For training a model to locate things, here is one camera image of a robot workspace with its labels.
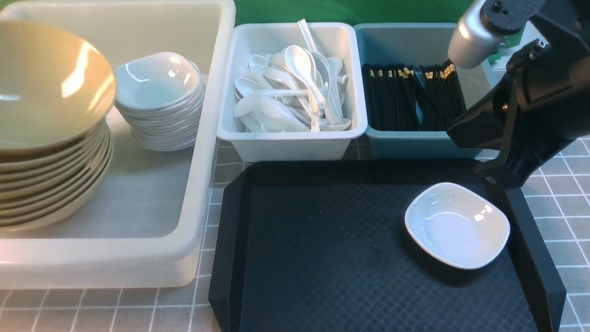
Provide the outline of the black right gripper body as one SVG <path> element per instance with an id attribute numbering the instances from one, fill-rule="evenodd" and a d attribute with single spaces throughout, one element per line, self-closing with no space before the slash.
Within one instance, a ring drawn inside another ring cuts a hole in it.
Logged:
<path id="1" fill-rule="evenodd" d="M 447 130 L 459 148 L 499 151 L 476 170 L 492 185 L 522 187 L 589 134 L 589 6 L 587 0 L 475 0 L 457 23 L 448 58 L 464 69 L 483 63 L 527 23 L 542 35 L 516 51 L 498 84 Z"/>

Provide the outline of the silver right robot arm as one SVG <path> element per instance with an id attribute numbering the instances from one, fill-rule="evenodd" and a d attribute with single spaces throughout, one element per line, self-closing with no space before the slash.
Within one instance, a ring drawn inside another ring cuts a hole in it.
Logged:
<path id="1" fill-rule="evenodd" d="M 522 187 L 590 131 L 587 0 L 475 0 L 455 28 L 448 57 L 472 69 L 527 23 L 542 39 L 516 51 L 498 84 L 447 130 L 459 148 L 499 151 L 476 172 L 503 190 Z"/>

